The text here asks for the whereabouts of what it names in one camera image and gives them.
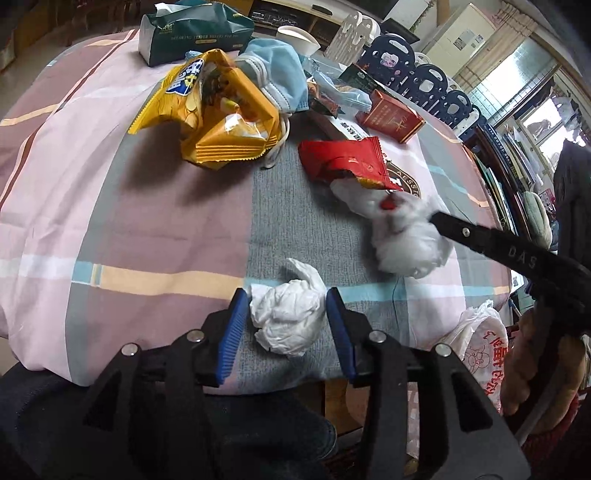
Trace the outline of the person's right hand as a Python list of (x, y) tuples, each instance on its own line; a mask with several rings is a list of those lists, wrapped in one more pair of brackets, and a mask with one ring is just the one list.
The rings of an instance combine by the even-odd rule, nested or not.
[[(552, 318), (552, 311), (541, 302), (523, 314), (519, 321), (520, 333), (504, 361), (501, 404), (505, 415), (514, 415), (528, 400), (532, 380), (539, 370), (539, 358), (547, 335), (539, 332)], [(582, 339), (565, 336), (558, 349), (557, 370), (562, 372), (557, 391), (532, 434), (554, 429), (565, 417), (586, 377), (587, 353)]]

